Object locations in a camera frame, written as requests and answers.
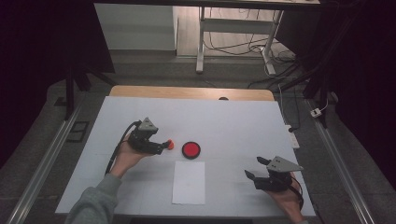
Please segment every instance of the white paper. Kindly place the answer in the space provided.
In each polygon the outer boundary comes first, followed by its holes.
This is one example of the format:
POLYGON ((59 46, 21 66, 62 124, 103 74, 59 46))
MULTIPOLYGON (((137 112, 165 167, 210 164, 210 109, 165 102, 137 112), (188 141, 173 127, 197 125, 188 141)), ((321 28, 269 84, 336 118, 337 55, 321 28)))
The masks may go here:
POLYGON ((203 161, 176 161, 172 203, 205 204, 203 161))

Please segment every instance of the white tabletop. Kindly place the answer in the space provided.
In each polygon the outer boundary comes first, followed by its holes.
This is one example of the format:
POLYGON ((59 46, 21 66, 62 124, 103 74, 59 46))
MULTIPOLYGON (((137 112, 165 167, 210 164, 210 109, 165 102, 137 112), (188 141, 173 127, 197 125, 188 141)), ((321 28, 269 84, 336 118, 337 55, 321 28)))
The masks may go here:
MULTIPOLYGON (((277 102, 156 99, 108 96, 92 128, 57 213, 68 213, 87 187, 102 179, 125 129, 145 117, 159 128, 150 141, 172 139, 173 150, 143 159, 122 179, 116 214, 153 217, 282 217, 272 199, 256 190, 244 170, 267 176, 257 156, 297 163, 277 102), (176 161, 188 161, 184 143, 201 147, 193 161, 205 163, 205 204, 172 204, 176 161)), ((314 216, 304 189, 305 216, 314 216)))

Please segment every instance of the red button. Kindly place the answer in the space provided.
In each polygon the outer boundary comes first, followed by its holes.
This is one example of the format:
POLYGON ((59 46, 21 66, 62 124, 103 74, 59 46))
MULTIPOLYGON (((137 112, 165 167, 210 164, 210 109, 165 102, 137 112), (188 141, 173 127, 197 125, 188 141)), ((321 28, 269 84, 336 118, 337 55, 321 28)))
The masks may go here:
POLYGON ((200 146, 196 142, 188 142, 181 149, 183 156, 189 160, 197 158, 201 152, 200 146))

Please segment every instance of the hand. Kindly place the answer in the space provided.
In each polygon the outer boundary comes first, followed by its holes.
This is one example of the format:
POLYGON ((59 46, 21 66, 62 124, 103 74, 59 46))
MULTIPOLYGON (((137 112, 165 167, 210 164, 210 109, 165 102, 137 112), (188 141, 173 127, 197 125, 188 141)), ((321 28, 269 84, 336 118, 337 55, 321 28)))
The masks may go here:
MULTIPOLYGON (((293 178, 295 178, 294 173, 290 173, 290 174, 293 178)), ((292 179, 291 186, 299 190, 299 185, 294 179, 292 179)), ((273 192, 273 191, 265 191, 265 192, 273 198, 273 200, 276 202, 276 205, 280 209, 282 209, 282 211, 289 217, 289 219, 293 223, 304 221, 304 217, 300 212, 300 204, 299 204, 298 196, 293 191, 287 189, 281 192, 273 192)))
POLYGON ((129 134, 126 135, 124 141, 120 144, 119 153, 117 154, 116 161, 110 170, 110 173, 118 178, 122 178, 123 175, 130 168, 134 167, 140 160, 147 156, 152 156, 148 153, 143 153, 134 150, 126 140, 128 140, 129 134))

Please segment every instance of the white wall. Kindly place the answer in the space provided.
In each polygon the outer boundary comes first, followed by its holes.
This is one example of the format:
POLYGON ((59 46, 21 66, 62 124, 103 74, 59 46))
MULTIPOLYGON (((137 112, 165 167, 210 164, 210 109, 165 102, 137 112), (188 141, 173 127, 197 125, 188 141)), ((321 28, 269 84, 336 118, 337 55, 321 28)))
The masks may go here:
POLYGON ((175 50, 174 7, 95 4, 109 49, 175 50))

